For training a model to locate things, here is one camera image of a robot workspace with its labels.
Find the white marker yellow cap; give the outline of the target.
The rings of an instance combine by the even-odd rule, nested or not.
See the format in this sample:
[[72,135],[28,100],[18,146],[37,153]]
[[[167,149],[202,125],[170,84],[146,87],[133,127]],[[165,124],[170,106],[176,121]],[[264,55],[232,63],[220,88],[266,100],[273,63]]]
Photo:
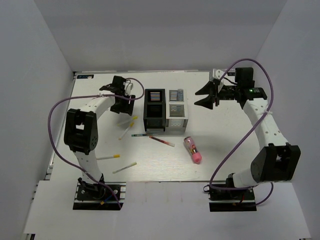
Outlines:
[[119,123],[117,124],[117,126],[121,126],[121,125],[124,125],[124,124],[127,124],[127,123],[131,123],[131,122],[133,122],[133,121],[136,120],[136,119],[138,119],[138,116],[133,116],[133,117],[131,117],[131,118],[129,118],[129,119],[126,119],[126,120],[123,120],[123,121],[119,122]]
[[111,155],[111,156],[104,156],[104,157],[98,157],[96,158],[96,160],[100,161],[100,160],[107,160],[107,159],[115,159],[115,158],[119,158],[120,154],[115,154],[115,155]]
[[120,135],[120,137],[118,138],[118,140],[122,140],[123,137],[127,134],[127,132],[132,128],[132,126],[134,125],[134,122],[131,122],[129,124],[129,126],[125,129],[125,131]]

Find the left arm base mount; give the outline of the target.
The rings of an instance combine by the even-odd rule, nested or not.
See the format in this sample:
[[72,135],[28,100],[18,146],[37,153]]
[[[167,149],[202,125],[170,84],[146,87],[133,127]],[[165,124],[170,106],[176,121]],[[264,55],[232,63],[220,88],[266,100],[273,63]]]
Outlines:
[[120,211],[125,201],[126,182],[107,182],[111,190],[100,184],[87,184],[78,179],[73,210]]

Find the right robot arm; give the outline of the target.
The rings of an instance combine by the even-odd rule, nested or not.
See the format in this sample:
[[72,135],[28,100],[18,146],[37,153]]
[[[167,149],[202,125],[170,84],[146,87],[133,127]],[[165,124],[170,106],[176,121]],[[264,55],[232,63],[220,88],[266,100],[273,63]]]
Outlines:
[[272,105],[265,91],[255,86],[252,67],[238,67],[234,71],[234,85],[224,84],[227,72],[213,69],[208,83],[196,92],[207,97],[195,102],[196,106],[213,109],[220,101],[236,101],[248,116],[255,133],[259,153],[250,166],[238,173],[231,173],[223,189],[236,200],[244,190],[262,183],[291,181],[301,150],[292,145],[278,128],[269,107]]

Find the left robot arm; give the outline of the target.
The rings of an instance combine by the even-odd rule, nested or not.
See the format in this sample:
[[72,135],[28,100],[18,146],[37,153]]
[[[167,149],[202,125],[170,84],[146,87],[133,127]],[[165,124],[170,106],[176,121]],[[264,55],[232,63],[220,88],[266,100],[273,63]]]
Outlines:
[[84,170],[80,183],[90,185],[88,193],[99,200],[105,196],[103,173],[96,159],[98,144],[98,119],[108,110],[116,114],[133,114],[135,95],[131,94],[133,83],[121,76],[114,76],[112,83],[102,86],[99,95],[78,109],[69,109],[66,114],[64,143],[74,153],[79,166]]

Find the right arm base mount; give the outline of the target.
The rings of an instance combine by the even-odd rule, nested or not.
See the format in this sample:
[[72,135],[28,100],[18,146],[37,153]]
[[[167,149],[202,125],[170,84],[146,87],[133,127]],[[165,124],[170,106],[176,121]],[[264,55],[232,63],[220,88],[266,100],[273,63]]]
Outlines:
[[218,190],[208,184],[203,187],[208,194],[210,212],[255,212],[257,210],[255,194],[249,190]]

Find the black pen holder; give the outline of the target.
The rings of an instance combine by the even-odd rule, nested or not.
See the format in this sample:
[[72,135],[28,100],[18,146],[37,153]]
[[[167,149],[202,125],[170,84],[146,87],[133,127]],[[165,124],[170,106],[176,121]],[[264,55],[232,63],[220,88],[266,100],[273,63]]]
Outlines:
[[147,88],[144,91],[143,124],[146,132],[166,129],[166,90]]

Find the red pen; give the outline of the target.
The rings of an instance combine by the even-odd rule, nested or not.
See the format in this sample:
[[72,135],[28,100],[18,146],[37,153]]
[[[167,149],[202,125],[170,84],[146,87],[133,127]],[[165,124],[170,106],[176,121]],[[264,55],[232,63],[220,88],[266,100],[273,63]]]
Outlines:
[[169,141],[165,141],[165,140],[163,140],[163,139],[160,139],[160,138],[157,138],[157,137],[155,137],[155,136],[149,136],[149,138],[150,139],[152,139],[152,140],[155,140],[155,141],[157,141],[157,142],[160,142],[160,143],[162,143],[162,144],[165,144],[165,145],[168,145],[168,146],[170,146],[170,147],[175,147],[175,144],[174,143],[171,143],[171,142],[169,142]]

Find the white marker green cap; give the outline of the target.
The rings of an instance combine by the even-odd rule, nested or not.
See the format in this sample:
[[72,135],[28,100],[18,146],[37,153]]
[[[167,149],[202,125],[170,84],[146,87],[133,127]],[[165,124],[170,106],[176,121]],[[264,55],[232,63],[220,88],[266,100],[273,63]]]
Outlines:
[[116,174],[116,173],[119,173],[119,172],[124,171],[124,170],[126,170],[126,169],[129,169],[129,168],[131,168],[131,167],[133,167],[133,166],[136,166],[136,165],[137,165],[137,162],[133,162],[133,163],[131,163],[131,164],[125,166],[125,167],[122,167],[122,168],[120,168],[120,169],[117,169],[117,170],[113,171],[112,173],[113,173],[113,174]]

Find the clear blue glue bottle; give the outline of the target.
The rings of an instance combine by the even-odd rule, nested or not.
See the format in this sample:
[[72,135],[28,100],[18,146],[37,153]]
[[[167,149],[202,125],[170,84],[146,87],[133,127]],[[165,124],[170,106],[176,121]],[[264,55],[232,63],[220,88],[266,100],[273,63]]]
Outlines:
[[177,101],[178,102],[183,102],[184,101],[184,90],[179,88],[177,90]]

